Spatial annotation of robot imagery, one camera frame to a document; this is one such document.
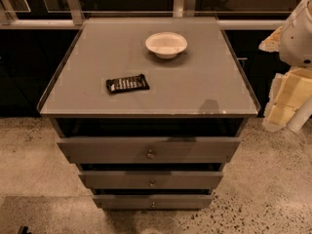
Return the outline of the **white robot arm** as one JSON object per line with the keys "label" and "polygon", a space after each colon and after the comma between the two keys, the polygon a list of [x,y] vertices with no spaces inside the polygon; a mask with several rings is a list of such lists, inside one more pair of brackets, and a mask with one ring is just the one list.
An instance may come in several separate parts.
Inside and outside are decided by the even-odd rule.
{"label": "white robot arm", "polygon": [[258,48],[277,52],[290,70],[276,74],[264,110],[263,127],[270,132],[298,132],[312,114],[312,0],[301,0],[286,22]]}

